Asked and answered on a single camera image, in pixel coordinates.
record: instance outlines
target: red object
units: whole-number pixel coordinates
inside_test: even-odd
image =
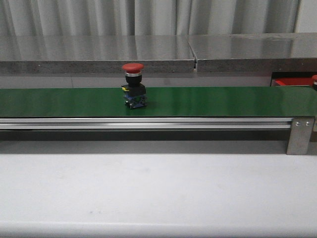
[[[288,85],[313,85],[314,76],[312,78],[279,78],[275,80],[275,82],[280,86],[288,86]]]
[[[127,73],[139,73],[143,68],[144,65],[141,63],[126,63],[122,66],[122,69]]]

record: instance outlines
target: white curtain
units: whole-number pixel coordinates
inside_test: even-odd
[[[298,0],[0,0],[0,36],[293,32]]]

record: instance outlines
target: emergency stop button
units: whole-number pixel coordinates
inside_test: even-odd
[[[141,63],[126,63],[122,66],[122,69],[127,73],[140,73],[144,65]]]

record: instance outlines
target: green conveyor belt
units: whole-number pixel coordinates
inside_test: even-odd
[[[309,87],[147,88],[148,106],[129,109],[121,88],[0,89],[0,118],[315,117]]]

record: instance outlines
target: red button cap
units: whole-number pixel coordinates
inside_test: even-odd
[[[126,63],[122,66],[122,69],[127,73],[139,73],[144,65],[141,63]]]

